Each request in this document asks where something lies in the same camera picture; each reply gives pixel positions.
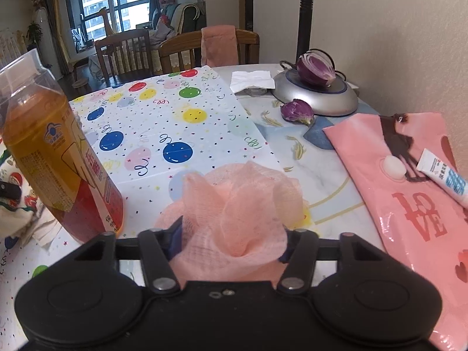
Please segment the pink bath pouf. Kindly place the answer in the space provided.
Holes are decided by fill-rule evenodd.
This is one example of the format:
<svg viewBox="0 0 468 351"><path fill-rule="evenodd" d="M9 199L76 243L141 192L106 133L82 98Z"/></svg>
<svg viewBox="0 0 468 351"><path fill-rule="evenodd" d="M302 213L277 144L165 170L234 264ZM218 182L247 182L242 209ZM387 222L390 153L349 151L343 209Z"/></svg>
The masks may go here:
<svg viewBox="0 0 468 351"><path fill-rule="evenodd" d="M277 284L287 230L304 219L298 179L255 162L235 163L183 177L183 194L165 208L156 227L183 221L182 249L170 266L188 281Z"/></svg>

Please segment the christmas print cloth bag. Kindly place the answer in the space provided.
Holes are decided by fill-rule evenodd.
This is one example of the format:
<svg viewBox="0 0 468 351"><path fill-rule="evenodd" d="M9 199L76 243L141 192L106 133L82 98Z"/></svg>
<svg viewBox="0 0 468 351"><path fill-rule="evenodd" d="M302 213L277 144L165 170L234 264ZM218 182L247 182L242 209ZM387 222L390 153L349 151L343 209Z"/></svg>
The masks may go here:
<svg viewBox="0 0 468 351"><path fill-rule="evenodd" d="M33 238L47 246L61 228L1 141L1 238L20 238L22 245Z"/></svg>

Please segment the balloon print tablecloth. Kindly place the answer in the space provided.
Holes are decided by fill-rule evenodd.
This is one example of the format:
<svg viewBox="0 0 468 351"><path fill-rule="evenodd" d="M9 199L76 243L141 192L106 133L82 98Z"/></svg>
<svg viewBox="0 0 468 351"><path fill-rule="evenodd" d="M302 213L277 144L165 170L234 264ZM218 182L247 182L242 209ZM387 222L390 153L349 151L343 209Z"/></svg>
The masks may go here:
<svg viewBox="0 0 468 351"><path fill-rule="evenodd" d="M201 67L79 97L71 107L122 194L122 238L154 227L183 177L231 164L280 162L260 128L278 116L270 94L233 94L229 70Z"/></svg>

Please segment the pink love pouch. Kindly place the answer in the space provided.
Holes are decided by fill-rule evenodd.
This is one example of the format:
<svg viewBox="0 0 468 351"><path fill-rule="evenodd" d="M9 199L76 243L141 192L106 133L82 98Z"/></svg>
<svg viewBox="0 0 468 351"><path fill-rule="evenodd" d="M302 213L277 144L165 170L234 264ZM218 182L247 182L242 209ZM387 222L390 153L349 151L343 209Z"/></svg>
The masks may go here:
<svg viewBox="0 0 468 351"><path fill-rule="evenodd" d="M324 129L365 201L386 251L431 281L440 350L467 349L467 209L417 171L424 150L454 167L439 113L357 113Z"/></svg>

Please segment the small purple onion piece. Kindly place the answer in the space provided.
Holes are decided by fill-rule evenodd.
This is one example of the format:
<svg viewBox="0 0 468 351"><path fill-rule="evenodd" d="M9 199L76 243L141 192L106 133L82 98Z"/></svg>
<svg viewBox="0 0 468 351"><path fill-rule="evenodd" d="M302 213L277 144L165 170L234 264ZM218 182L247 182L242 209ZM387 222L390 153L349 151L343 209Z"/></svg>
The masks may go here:
<svg viewBox="0 0 468 351"><path fill-rule="evenodd" d="M311 126L314 122L314 112L309 104L300 99L293 99L292 101L283 104L280 107L282 118L285 121L300 123Z"/></svg>

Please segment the orange tea bottle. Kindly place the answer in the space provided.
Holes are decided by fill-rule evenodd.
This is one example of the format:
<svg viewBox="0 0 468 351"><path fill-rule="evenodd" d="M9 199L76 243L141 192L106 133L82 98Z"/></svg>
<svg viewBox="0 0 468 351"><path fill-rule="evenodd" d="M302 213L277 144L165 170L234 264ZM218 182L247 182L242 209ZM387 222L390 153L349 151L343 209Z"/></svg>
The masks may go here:
<svg viewBox="0 0 468 351"><path fill-rule="evenodd" d="M121 231L122 195L35 49L1 69L1 137L42 203L76 240Z"/></svg>

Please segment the grey desk lamp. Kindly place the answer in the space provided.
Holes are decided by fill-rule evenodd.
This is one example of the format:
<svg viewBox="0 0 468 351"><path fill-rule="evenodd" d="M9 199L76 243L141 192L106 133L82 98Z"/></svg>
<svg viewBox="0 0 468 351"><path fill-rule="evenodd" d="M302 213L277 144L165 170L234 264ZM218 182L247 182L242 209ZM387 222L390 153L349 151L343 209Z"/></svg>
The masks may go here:
<svg viewBox="0 0 468 351"><path fill-rule="evenodd" d="M332 57L309 46L313 2L300 0L296 61L280 62L282 72L274 77L272 94L282 103L304 101L317 115L347 116L358 108L357 94L335 69Z"/></svg>

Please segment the white cream tube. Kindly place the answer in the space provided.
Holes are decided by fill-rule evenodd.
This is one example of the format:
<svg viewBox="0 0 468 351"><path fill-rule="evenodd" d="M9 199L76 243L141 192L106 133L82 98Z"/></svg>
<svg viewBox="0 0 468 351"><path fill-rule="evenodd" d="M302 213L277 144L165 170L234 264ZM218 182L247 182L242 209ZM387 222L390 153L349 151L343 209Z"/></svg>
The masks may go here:
<svg viewBox="0 0 468 351"><path fill-rule="evenodd" d="M423 150L417 170L434 181L462 207L467 208L467 181L427 148Z"/></svg>

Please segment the white tissue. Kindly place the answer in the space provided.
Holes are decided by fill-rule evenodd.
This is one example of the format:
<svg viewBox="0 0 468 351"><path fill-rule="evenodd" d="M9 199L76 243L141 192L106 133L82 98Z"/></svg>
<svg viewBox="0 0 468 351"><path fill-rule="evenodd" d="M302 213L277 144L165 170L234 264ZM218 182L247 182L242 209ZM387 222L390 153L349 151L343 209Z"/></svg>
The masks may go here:
<svg viewBox="0 0 468 351"><path fill-rule="evenodd" d="M248 89L274 90L275 81L268 70L234 71L230 89L233 94Z"/></svg>

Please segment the purple onion half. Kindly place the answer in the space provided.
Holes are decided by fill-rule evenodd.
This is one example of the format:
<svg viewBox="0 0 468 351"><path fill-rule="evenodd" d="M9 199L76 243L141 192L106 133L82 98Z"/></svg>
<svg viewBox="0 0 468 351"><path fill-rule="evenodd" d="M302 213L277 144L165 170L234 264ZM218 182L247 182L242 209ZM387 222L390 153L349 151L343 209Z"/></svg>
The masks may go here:
<svg viewBox="0 0 468 351"><path fill-rule="evenodd" d="M331 56L320 49L310 49L296 63L302 82L313 86L330 86L335 78L335 64Z"/></svg>

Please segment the wooden chair black seat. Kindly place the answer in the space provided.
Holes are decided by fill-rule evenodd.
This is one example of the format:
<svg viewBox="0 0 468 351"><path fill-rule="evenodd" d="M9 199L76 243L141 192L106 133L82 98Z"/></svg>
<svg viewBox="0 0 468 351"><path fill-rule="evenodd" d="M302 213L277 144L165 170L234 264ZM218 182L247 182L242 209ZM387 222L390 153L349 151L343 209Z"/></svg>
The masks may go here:
<svg viewBox="0 0 468 351"><path fill-rule="evenodd" d="M119 32L94 43L107 87L117 87L154 76L147 29Z"/></svg>

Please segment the wooden chair with towel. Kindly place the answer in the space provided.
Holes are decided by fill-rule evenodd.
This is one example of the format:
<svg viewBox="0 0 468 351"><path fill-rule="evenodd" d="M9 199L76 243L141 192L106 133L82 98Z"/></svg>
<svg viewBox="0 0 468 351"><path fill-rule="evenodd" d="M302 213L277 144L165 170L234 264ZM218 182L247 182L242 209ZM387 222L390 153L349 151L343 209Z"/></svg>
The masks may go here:
<svg viewBox="0 0 468 351"><path fill-rule="evenodd" d="M236 29L239 62L259 62L259 35L252 31ZM163 74L200 67L202 61L202 32L187 32L164 41L159 47L159 61Z"/></svg>

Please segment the pink towel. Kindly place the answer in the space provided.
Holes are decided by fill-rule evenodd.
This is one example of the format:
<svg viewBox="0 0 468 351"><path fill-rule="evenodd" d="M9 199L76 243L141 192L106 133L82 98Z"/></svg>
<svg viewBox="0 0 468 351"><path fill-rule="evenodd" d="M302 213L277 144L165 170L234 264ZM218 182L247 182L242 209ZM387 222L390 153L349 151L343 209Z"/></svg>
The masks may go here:
<svg viewBox="0 0 468 351"><path fill-rule="evenodd" d="M207 26L202 33L202 65L210 67L239 64L236 31L233 25Z"/></svg>

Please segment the sofa with blankets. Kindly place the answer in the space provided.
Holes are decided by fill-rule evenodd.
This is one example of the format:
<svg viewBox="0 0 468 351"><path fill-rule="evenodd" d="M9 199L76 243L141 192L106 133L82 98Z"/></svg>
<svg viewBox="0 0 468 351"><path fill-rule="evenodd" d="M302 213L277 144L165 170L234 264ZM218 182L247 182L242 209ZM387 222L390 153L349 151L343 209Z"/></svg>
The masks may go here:
<svg viewBox="0 0 468 351"><path fill-rule="evenodd" d="M177 35L199 31L206 27L205 7L202 3L168 4L153 15L149 39L152 46Z"/></svg>

